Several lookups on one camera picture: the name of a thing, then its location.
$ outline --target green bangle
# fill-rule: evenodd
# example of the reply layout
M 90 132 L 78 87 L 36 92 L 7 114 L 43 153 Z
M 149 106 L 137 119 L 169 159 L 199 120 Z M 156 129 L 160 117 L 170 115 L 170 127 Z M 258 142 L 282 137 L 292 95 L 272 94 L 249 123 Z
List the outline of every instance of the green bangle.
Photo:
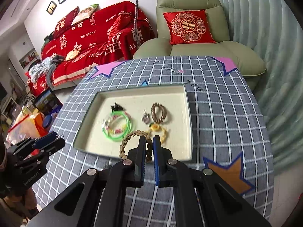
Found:
M 113 115 L 117 115 L 117 116 L 123 116 L 126 119 L 126 129 L 124 130 L 124 132 L 122 133 L 122 135 L 119 135 L 117 137 L 112 137 L 112 135 L 110 133 L 108 133 L 105 129 L 105 123 L 113 116 Z M 128 116 L 123 112 L 123 111 L 114 111 L 110 114 L 109 118 L 106 119 L 102 125 L 102 132 L 103 134 L 110 140 L 112 141 L 119 141 L 122 140 L 126 134 L 128 134 L 131 130 L 131 121 L 129 120 Z

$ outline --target braided bracelet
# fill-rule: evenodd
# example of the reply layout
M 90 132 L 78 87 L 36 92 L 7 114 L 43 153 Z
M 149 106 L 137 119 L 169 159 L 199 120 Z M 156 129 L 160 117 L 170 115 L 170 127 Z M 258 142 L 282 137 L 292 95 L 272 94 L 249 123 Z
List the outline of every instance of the braided bracelet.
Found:
M 112 130 L 109 128 L 110 123 L 117 119 L 118 117 L 123 116 L 126 119 L 126 125 L 123 125 L 122 128 Z M 106 119 L 102 125 L 103 134 L 113 140 L 118 141 L 124 138 L 124 136 L 131 130 L 131 122 L 129 120 L 130 115 L 123 111 L 114 111 L 110 114 L 109 118 Z M 113 137 L 112 134 L 121 134 L 120 136 Z
M 131 139 L 132 136 L 145 136 L 146 138 L 146 143 L 147 143 L 147 150 L 146 150 L 146 162 L 151 162 L 152 160 L 152 149 L 153 149 L 153 143 L 152 140 L 150 138 L 150 136 L 144 132 L 144 131 L 140 131 L 140 130 L 136 130 L 133 131 L 129 134 L 126 135 L 126 137 L 122 140 L 122 144 L 120 145 L 120 155 L 119 157 L 122 159 L 127 159 L 127 155 L 125 154 L 125 147 L 127 142 Z
M 159 107 L 162 111 L 162 116 L 159 119 L 157 119 L 157 116 L 156 116 L 156 107 Z M 167 114 L 167 111 L 163 105 L 161 105 L 159 103 L 154 103 L 151 106 L 151 117 L 156 124 L 161 124 L 163 122 L 163 120 L 166 118 L 166 114 Z
M 150 129 L 146 132 L 149 136 L 151 136 L 152 131 L 162 130 L 163 135 L 160 137 L 160 141 L 161 141 L 161 143 L 164 143 L 165 139 L 166 139 L 167 130 L 156 123 L 151 124 L 149 127 L 150 127 Z

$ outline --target ceiling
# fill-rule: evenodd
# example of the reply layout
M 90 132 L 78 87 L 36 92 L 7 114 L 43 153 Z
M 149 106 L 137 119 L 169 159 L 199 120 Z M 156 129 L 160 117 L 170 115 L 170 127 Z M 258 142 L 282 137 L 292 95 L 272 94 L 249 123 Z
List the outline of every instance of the ceiling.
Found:
M 0 20 L 0 42 L 22 25 L 39 0 L 13 0 Z

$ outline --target orange star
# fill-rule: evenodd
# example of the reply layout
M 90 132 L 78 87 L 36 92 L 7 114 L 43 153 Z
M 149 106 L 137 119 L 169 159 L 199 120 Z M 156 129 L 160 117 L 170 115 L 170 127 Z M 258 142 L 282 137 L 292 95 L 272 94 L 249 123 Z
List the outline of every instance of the orange star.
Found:
M 203 157 L 206 168 L 216 172 L 225 182 L 227 182 L 238 194 L 243 195 L 255 188 L 253 184 L 243 177 L 243 153 L 228 166 L 221 166 L 214 161 Z

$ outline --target silver charm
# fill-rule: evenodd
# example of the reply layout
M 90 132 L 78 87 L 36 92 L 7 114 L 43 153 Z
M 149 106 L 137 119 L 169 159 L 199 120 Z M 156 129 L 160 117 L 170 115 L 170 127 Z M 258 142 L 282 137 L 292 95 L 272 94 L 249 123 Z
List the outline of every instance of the silver charm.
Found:
M 149 114 L 146 113 L 146 111 L 144 110 L 144 115 L 142 117 L 142 121 L 148 125 L 150 123 L 150 118 L 149 118 Z

